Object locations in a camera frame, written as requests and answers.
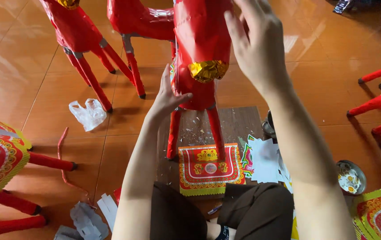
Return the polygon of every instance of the metal bowl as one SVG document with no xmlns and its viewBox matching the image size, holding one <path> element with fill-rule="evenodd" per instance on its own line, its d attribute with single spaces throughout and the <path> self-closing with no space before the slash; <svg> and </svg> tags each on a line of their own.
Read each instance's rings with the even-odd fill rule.
<svg viewBox="0 0 381 240">
<path fill-rule="evenodd" d="M 346 190 L 344 190 L 342 188 L 343 193 L 345 193 L 346 195 L 350 195 L 350 196 L 356 196 L 356 195 L 362 194 L 365 191 L 365 187 L 367 187 L 367 179 L 365 178 L 364 172 L 359 168 L 358 165 L 354 164 L 353 162 L 351 162 L 349 160 L 340 160 L 340 161 L 337 162 L 336 165 L 338 165 L 338 163 L 347 163 L 347 164 L 349 164 L 351 169 L 353 169 L 353 170 L 355 170 L 355 172 L 357 172 L 357 176 L 358 176 L 359 182 L 361 183 L 359 185 L 359 188 L 358 188 L 358 190 L 357 190 L 357 192 L 355 194 L 349 193 L 348 191 L 346 191 Z"/>
</svg>

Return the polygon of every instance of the white paper scrap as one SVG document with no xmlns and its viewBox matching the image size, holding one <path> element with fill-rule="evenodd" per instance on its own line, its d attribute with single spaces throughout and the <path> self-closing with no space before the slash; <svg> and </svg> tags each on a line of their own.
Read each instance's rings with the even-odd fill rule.
<svg viewBox="0 0 381 240">
<path fill-rule="evenodd" d="M 103 215 L 108 221 L 109 228 L 111 229 L 111 231 L 113 231 L 118 206 L 116 205 L 113 198 L 110 195 L 107 196 L 106 194 L 102 195 L 102 198 L 97 201 L 97 204 L 99 205 L 100 210 L 102 211 Z"/>
</svg>

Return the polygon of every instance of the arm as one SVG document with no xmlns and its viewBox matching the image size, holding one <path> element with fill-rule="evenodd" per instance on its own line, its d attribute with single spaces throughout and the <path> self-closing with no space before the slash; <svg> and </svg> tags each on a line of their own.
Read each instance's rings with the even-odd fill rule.
<svg viewBox="0 0 381 240">
<path fill-rule="evenodd" d="M 226 13 L 226 23 L 241 70 L 272 112 L 281 155 L 293 179 L 300 238 L 354 239 L 331 153 L 286 72 L 281 21 L 266 0 L 235 3 L 241 17 Z"/>
<path fill-rule="evenodd" d="M 192 94 L 173 95 L 167 65 L 125 172 L 112 239 L 149 239 L 158 129 L 168 114 L 191 97 Z"/>
</svg>

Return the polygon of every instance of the person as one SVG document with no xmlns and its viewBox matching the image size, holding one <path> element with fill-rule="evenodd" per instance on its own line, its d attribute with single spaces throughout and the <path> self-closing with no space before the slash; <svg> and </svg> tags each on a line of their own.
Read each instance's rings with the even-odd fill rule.
<svg viewBox="0 0 381 240">
<path fill-rule="evenodd" d="M 238 65 L 268 103 L 294 196 L 276 183 L 229 184 L 217 223 L 187 199 L 153 183 L 161 121 L 192 94 L 174 96 L 165 68 L 122 185 L 112 239 L 290 239 L 293 207 L 300 239 L 356 239 L 319 130 L 293 90 L 285 68 L 281 21 L 267 0 L 234 0 L 241 16 L 225 12 Z"/>
</svg>

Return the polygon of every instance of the hand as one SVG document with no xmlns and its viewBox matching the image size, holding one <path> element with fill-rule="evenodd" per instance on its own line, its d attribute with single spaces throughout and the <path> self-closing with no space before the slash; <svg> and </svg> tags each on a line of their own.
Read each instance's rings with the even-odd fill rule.
<svg viewBox="0 0 381 240">
<path fill-rule="evenodd" d="M 163 120 L 180 104 L 189 101 L 193 97 L 192 93 L 175 96 L 171 90 L 171 81 L 169 79 L 169 64 L 166 65 L 161 78 L 161 87 L 156 96 L 155 102 L 149 110 L 148 115 Z"/>
<path fill-rule="evenodd" d="M 238 65 L 265 97 L 291 88 L 285 68 L 281 21 L 266 0 L 234 0 L 241 8 L 239 19 L 225 12 L 226 25 Z"/>
</svg>

